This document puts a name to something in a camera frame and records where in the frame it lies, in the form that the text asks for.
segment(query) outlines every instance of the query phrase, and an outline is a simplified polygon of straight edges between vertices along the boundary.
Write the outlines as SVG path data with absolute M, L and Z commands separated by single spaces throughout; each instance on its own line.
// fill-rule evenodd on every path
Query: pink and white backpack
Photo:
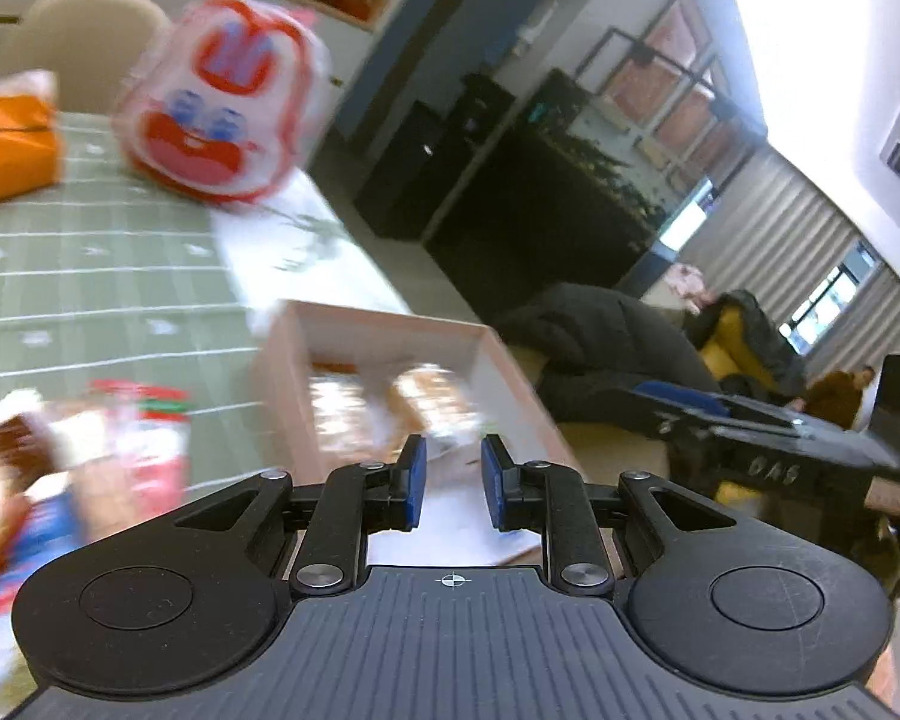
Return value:
M 135 167 L 183 194 L 252 202 L 296 167 L 329 84 L 326 47 L 290 11 L 208 0 L 149 50 L 113 129 Z

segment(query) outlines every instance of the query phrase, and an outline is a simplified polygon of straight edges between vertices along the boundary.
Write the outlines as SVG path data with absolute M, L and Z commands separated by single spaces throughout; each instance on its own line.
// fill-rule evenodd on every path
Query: screw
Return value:
M 596 587 L 610 579 L 605 568 L 592 562 L 572 563 L 560 572 L 560 576 L 567 584 L 575 587 Z
M 303 586 L 315 589 L 332 587 L 343 581 L 343 571 L 328 562 L 312 562 L 296 572 L 296 580 Z

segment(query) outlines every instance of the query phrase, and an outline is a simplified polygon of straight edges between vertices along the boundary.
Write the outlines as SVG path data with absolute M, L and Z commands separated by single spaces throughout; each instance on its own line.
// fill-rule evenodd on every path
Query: table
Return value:
M 284 298 L 408 309 L 298 172 L 228 213 L 127 172 L 106 117 L 64 114 L 64 180 L 0 204 L 0 398 L 98 378 L 187 389 L 191 497 L 264 469 L 248 381 Z

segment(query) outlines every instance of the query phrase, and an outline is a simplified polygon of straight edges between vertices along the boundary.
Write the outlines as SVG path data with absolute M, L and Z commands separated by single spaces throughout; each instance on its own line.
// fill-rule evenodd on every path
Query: person in brown clothing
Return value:
M 823 379 L 813 382 L 807 389 L 807 396 L 794 400 L 790 408 L 849 430 L 860 410 L 864 389 L 875 377 L 876 371 L 869 365 L 852 373 L 831 371 Z

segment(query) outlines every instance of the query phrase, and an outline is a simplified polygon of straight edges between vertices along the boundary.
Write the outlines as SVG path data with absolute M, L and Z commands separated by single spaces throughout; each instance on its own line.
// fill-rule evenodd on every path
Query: gray curtain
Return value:
M 763 146 L 683 250 L 717 292 L 745 289 L 783 324 L 844 259 L 859 232 L 773 148 Z
M 831 370 L 879 368 L 888 352 L 900 352 L 900 279 L 884 265 L 814 344 L 807 372 L 816 379 Z

